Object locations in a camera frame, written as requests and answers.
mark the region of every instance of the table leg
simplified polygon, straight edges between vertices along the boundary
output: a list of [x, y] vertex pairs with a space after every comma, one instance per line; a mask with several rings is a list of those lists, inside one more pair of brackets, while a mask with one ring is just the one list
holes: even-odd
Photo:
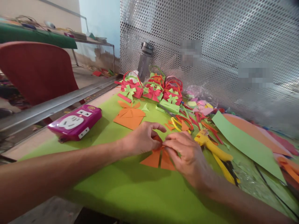
[[114, 54], [114, 45], [113, 47], [113, 74], [115, 75], [115, 54]]
[[75, 55], [75, 51], [74, 51], [74, 49], [72, 49], [72, 52], [73, 52], [73, 55], [74, 55], [74, 58], [75, 58], [76, 65], [79, 66], [79, 65], [78, 65], [78, 61], [77, 61], [77, 58], [76, 58], [76, 55]]

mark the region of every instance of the hand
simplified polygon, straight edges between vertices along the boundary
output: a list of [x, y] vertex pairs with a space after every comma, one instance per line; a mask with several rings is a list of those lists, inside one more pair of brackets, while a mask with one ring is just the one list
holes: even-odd
[[207, 163], [200, 145], [188, 132], [169, 134], [163, 145], [172, 158], [176, 169], [197, 190], [209, 190], [216, 173]]
[[139, 155], [161, 147], [161, 142], [153, 140], [155, 136], [159, 136], [153, 129], [166, 132], [166, 128], [161, 124], [145, 121], [141, 123], [138, 128], [121, 139], [122, 147], [127, 153], [126, 156]]

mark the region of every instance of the electrical outlet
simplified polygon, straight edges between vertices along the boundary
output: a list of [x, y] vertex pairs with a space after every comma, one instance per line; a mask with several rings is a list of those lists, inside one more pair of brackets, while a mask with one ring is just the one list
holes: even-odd
[[89, 127], [87, 127], [84, 131], [82, 131], [78, 137], [81, 139], [84, 135], [86, 135], [86, 133], [89, 131]]
[[85, 117], [89, 117], [92, 113], [87, 112], [87, 111], [85, 111], [85, 110], [79, 110], [79, 111], [77, 112], [77, 114], [81, 114], [81, 115], [83, 115], [83, 116], [85, 116]]
[[82, 117], [78, 117], [76, 115], [68, 116], [64, 118], [58, 126], [61, 128], [65, 128], [67, 130], [73, 129], [77, 127], [79, 124], [81, 124], [84, 121]]

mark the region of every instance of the yellow glue gun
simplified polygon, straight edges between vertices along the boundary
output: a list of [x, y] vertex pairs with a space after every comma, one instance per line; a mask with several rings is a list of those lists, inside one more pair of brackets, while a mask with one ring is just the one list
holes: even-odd
[[235, 184], [236, 186], [240, 183], [240, 180], [237, 178], [234, 170], [231, 170], [233, 172], [233, 175], [235, 178], [233, 178], [232, 174], [229, 172], [227, 167], [223, 164], [224, 162], [231, 162], [233, 160], [233, 156], [230, 154], [227, 154], [226, 152], [222, 151], [220, 148], [218, 148], [209, 138], [208, 138], [208, 130], [202, 129], [194, 138], [194, 140], [200, 145], [207, 147], [213, 154], [216, 162], [220, 166], [224, 177], [231, 182], [232, 184]]

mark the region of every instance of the table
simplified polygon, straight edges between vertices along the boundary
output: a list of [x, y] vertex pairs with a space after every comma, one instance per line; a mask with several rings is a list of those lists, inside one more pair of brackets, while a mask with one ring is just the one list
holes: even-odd
[[115, 74], [115, 52], [113, 44], [101, 43], [90, 37], [87, 37], [87, 40], [71, 38], [64, 35], [65, 31], [50, 29], [48, 27], [43, 28], [37, 27], [37, 30], [32, 30], [24, 28], [22, 26], [16, 26], [0, 22], [0, 44], [10, 41], [33, 41], [52, 44], [61, 48], [72, 49], [77, 66], [79, 66], [79, 64], [74, 51], [74, 49], [77, 49], [76, 42], [95, 44], [98, 46], [110, 46], [113, 48], [113, 72]]
[[[119, 97], [115, 95], [119, 90], [115, 88], [89, 102], [94, 106], [102, 103], [103, 118], [80, 142], [59, 144], [54, 134], [47, 129], [42, 129], [4, 153], [4, 156], [19, 160], [23, 156], [30, 158], [75, 150], [125, 136], [130, 130], [111, 122], [121, 109], [116, 103]], [[158, 112], [155, 104], [152, 104], [150, 100], [140, 101], [140, 103], [141, 108], [148, 103], [150, 110], [146, 112], [143, 121], [157, 121], [163, 124], [169, 119], [168, 115]], [[166, 134], [160, 133], [161, 138], [164, 139], [168, 133], [170, 131]], [[220, 135], [220, 137], [230, 145], [223, 136]], [[234, 166], [244, 191], [282, 213], [292, 216], [265, 186], [251, 160], [232, 145], [230, 145], [230, 150], [223, 145], [219, 147], [233, 155], [235, 162], [238, 161], [239, 165], [234, 164]], [[95, 211], [132, 223], [198, 223], [200, 221], [203, 223], [236, 223], [234, 215], [224, 206], [203, 195], [197, 198], [193, 189], [178, 172], [139, 164], [148, 155], [126, 158], [103, 168], [70, 189], [65, 197]], [[204, 155], [215, 172], [222, 175], [211, 153], [204, 150]], [[288, 190], [265, 170], [261, 169], [261, 171], [275, 192], [294, 211], [298, 211], [299, 204]]]

